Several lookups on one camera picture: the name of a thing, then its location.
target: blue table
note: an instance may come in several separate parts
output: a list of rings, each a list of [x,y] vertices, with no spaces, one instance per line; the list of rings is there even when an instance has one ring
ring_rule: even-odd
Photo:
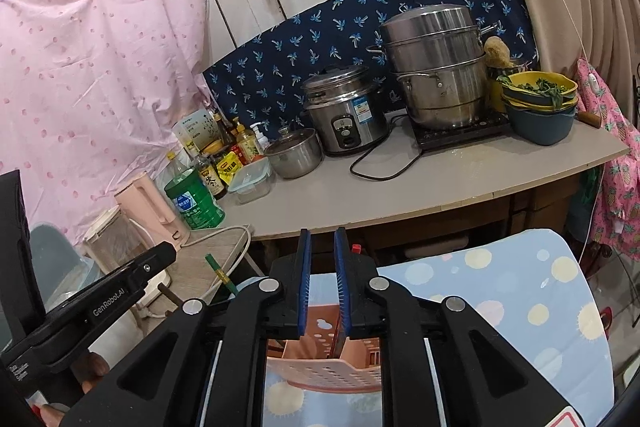
[[[528,230],[483,248],[386,266],[417,297],[459,295],[594,427],[613,406],[609,346],[591,292],[559,235]],[[310,305],[338,302],[334,274],[311,276]],[[377,427],[380,393],[304,391],[268,373],[265,427]]]

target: wooden handle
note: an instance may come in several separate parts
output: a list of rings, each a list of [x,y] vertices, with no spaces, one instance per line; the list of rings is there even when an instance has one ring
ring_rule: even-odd
[[[592,112],[578,111],[575,115],[575,119],[587,125],[591,125],[591,127],[595,127],[596,129],[599,129],[602,126],[602,118],[600,115],[593,114]]]

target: black power cord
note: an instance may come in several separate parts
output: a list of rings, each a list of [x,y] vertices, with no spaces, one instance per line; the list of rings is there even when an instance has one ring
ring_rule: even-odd
[[[377,147],[382,145],[389,138],[389,136],[391,136],[392,131],[396,128],[396,126],[394,125],[396,123],[396,121],[400,120],[401,118],[404,118],[406,116],[407,116],[406,114],[399,114],[399,115],[394,116],[391,119],[391,121],[389,122],[389,129],[386,131],[385,137],[380,142],[376,143],[371,149],[369,149],[366,153],[364,153],[362,156],[360,156],[360,158],[358,158],[356,161],[354,161],[351,164],[351,167],[349,167],[349,172],[351,174],[353,174],[354,176],[357,176],[358,178],[364,178],[366,180],[371,180],[373,182],[388,182],[389,180],[397,178],[400,174],[402,174],[403,172],[407,171],[414,163],[416,163],[420,158],[422,158],[422,156],[424,155],[425,151],[420,151],[420,153],[414,159],[412,159],[409,163],[407,163],[407,165],[402,167],[395,174],[392,174],[390,176],[384,176],[383,178],[378,178],[376,176],[369,176],[368,174],[362,174],[362,172],[356,172],[356,171],[353,170],[353,168],[358,163],[360,163],[362,160],[364,160],[364,158],[369,156],[369,154],[372,151],[374,151]]]

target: green can lid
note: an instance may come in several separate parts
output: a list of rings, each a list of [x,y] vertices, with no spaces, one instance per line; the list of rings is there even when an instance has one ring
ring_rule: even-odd
[[[164,192],[170,200],[175,200],[188,190],[193,190],[194,184],[202,184],[195,169],[187,169],[180,176],[174,178],[164,186]]]

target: rice cooker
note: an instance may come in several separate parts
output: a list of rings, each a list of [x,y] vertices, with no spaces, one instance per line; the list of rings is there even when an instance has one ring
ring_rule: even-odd
[[[304,108],[329,156],[367,150],[386,136],[379,88],[368,70],[364,66],[329,70],[302,85]]]

